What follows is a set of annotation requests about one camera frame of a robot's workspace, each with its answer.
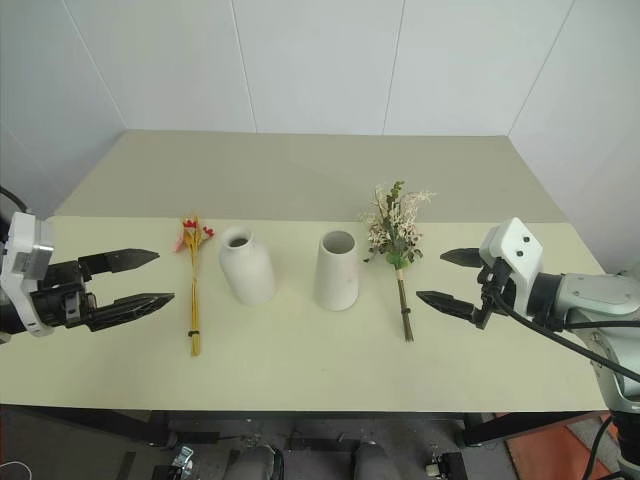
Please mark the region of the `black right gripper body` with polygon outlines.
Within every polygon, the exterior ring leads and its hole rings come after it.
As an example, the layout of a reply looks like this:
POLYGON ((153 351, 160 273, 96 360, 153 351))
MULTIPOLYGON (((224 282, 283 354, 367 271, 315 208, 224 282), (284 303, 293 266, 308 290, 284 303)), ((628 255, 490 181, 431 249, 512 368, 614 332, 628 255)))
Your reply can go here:
POLYGON ((481 286, 480 306, 474 306, 470 322, 478 329, 484 330, 493 314, 509 317, 509 306, 502 294, 510 281, 511 266, 503 259, 497 258, 494 264, 484 266, 478 275, 481 286))

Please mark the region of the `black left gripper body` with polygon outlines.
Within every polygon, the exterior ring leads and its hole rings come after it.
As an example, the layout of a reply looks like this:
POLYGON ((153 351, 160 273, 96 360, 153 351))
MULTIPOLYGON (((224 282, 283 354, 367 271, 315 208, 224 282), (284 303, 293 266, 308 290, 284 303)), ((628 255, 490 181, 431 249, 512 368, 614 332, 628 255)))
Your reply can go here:
POLYGON ((95 266, 91 258, 79 258, 48 267, 45 277, 37 282, 37 291, 31 294, 39 318, 46 326, 85 325, 90 330, 98 329, 94 318, 97 300, 86 289, 95 266))

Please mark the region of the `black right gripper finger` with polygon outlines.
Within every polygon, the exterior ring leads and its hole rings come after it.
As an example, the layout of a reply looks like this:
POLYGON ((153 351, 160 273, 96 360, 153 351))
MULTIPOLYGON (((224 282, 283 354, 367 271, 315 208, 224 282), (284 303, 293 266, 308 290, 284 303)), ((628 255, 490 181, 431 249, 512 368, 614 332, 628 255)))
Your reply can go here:
POLYGON ((416 296, 435 310, 466 321, 473 320, 473 304, 438 291, 417 291, 416 296))
POLYGON ((478 248, 456 248, 440 255, 440 259, 462 267, 482 268, 483 259, 478 248))

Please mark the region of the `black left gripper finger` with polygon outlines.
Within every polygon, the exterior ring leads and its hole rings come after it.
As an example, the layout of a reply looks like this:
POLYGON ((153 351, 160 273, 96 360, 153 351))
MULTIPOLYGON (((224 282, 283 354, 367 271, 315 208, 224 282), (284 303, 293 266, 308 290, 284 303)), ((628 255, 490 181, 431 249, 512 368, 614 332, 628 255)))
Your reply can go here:
POLYGON ((134 270, 159 257, 160 255, 153 251, 127 248, 79 257, 78 263, 84 273, 93 276, 134 270))
POLYGON ((163 308, 174 293, 142 293, 115 300, 88 313, 88 328, 96 332, 138 320, 163 308))

